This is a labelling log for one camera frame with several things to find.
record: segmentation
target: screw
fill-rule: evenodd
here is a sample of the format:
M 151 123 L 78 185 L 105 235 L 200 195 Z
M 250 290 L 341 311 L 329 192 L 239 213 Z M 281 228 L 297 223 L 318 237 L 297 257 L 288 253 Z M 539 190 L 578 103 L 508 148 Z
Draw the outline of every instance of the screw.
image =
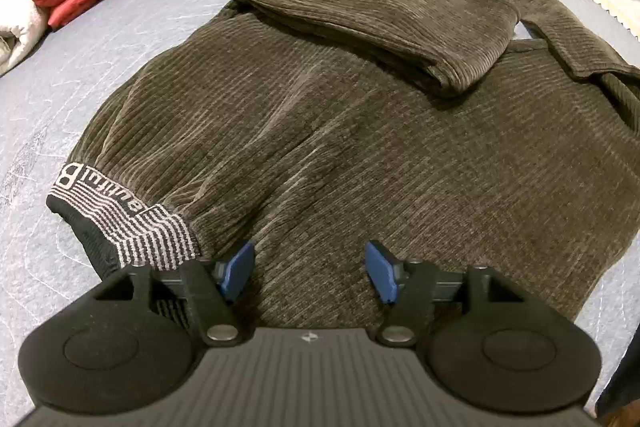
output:
M 212 341 L 228 342 L 238 336 L 238 329 L 231 324 L 217 324 L 207 330 L 207 336 Z
M 387 326 L 382 331 L 382 338 L 394 344 L 404 344 L 414 337 L 414 332 L 404 326 Z

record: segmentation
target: gray mattress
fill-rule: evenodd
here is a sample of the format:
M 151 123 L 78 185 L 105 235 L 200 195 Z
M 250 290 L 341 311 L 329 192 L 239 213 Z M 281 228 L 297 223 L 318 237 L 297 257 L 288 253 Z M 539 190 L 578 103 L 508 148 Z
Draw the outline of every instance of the gray mattress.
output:
M 561 1 L 640 65 L 640 43 L 599 5 Z M 14 424 L 31 408 L 16 364 L 22 340 L 98 282 L 71 229 L 45 206 L 48 188 L 109 93 L 224 2 L 104 0 L 49 34 L 27 61 L 0 78 L 0 425 Z M 604 357 L 591 403 L 638 326 L 639 252 L 636 238 L 596 285 L 577 321 Z

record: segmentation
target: sweater hem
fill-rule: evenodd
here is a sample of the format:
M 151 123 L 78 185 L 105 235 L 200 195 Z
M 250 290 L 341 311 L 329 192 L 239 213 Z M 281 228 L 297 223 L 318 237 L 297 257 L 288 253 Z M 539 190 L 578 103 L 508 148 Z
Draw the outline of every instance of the sweater hem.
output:
M 47 206 L 72 227 L 98 275 L 127 264 L 174 270 L 199 256 L 196 238 L 178 214 L 148 205 L 131 190 L 87 164 L 68 163 Z

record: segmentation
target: brown corduroy sweater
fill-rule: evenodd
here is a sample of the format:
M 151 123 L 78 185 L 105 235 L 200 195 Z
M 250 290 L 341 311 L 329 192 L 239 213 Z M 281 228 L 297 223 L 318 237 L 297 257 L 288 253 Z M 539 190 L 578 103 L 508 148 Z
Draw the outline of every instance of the brown corduroy sweater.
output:
M 47 204 L 102 277 L 253 240 L 267 325 L 375 323 L 370 238 L 571 317 L 639 227 L 638 78 L 557 0 L 231 0 L 110 96 Z

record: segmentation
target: logo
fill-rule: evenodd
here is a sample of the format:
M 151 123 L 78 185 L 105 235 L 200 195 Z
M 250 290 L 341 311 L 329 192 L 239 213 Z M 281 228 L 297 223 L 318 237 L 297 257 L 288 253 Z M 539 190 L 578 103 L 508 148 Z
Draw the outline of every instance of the logo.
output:
M 56 186 L 65 190 L 72 190 L 76 184 L 81 184 L 89 189 L 91 196 L 105 196 L 117 201 L 129 215 L 135 215 L 148 208 L 128 188 L 108 179 L 89 165 L 69 163 L 64 166 L 55 181 Z
M 300 338 L 304 340 L 306 343 L 311 344 L 312 342 L 315 342 L 316 340 L 318 340 L 320 337 L 318 337 L 313 331 L 307 331 Z

